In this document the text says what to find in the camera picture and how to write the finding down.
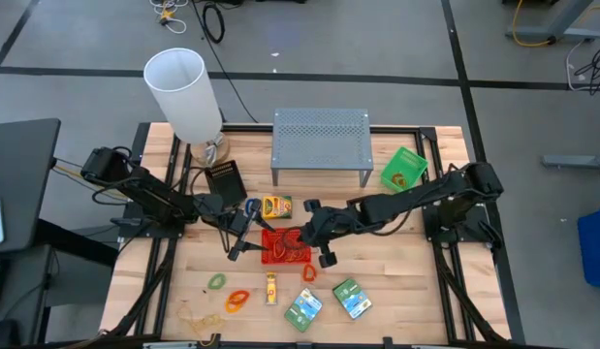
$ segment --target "white lamp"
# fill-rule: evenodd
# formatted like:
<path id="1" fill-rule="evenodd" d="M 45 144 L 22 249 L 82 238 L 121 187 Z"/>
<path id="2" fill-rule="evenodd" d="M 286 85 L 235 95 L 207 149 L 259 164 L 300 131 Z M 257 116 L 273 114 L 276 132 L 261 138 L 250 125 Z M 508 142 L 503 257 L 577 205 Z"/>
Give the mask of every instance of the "white lamp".
<path id="1" fill-rule="evenodd" d="M 220 133 L 222 115 L 198 53 L 186 48 L 157 53 L 144 66 L 144 81 L 176 136 L 192 144 L 198 162 L 211 166 L 228 155 Z"/>

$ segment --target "green ring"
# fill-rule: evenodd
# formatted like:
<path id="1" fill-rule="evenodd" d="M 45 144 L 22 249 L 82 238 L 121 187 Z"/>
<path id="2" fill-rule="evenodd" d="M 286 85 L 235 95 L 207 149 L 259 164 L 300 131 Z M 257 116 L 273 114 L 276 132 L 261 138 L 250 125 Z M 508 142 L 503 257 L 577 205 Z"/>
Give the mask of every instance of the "green ring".
<path id="1" fill-rule="evenodd" d="M 206 284 L 206 287 L 210 290 L 219 290 L 224 287 L 226 283 L 226 275 L 223 273 L 216 273 L 209 279 L 209 283 Z"/>

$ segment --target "green box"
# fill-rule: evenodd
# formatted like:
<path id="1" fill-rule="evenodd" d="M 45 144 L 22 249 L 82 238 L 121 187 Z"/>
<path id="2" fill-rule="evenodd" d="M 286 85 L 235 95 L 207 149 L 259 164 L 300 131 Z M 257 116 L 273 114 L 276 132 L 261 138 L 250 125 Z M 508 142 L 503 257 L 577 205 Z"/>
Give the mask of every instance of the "green box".
<path id="1" fill-rule="evenodd" d="M 366 293 L 360 288 L 356 280 L 352 278 L 348 278 L 340 285 L 334 287 L 333 291 L 338 301 L 340 301 L 345 310 L 347 310 L 347 313 L 349 313 L 349 316 L 354 320 L 373 306 Z"/>
<path id="2" fill-rule="evenodd" d="M 303 289 L 296 300 L 291 304 L 284 317 L 300 330 L 301 333 L 308 330 L 323 304 L 312 295 L 307 288 Z"/>
<path id="3" fill-rule="evenodd" d="M 388 188 L 398 192 L 407 190 L 416 184 L 416 181 L 426 170 L 428 161 L 416 155 L 411 150 L 401 147 L 390 160 L 381 173 L 381 182 Z M 404 178 L 404 185 L 393 182 L 395 175 Z"/>

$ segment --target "lamp base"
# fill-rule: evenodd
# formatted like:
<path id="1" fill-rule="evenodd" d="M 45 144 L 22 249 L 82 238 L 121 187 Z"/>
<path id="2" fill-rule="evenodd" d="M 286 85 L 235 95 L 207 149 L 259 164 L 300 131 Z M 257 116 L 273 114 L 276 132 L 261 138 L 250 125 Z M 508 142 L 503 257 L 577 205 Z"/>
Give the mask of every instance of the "lamp base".
<path id="1" fill-rule="evenodd" d="M 215 149 L 215 160 L 211 162 L 210 157 L 207 156 L 207 149 L 214 146 L 214 141 L 191 144 L 190 152 L 192 153 L 192 159 L 202 167 L 213 167 L 217 164 L 223 163 L 229 157 L 231 153 L 231 143 L 227 140 L 224 134 L 220 133 L 218 138 L 218 145 Z"/>

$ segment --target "lamp shade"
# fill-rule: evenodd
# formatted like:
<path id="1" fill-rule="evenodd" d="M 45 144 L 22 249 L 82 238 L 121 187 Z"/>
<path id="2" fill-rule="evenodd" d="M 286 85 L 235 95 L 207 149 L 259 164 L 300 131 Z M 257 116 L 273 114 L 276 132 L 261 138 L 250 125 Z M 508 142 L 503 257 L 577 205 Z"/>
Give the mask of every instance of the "lamp shade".
<path id="1" fill-rule="evenodd" d="M 222 116 L 198 53 L 186 48 L 157 53 L 144 66 L 144 81 L 177 137 L 191 144 L 215 139 Z"/>

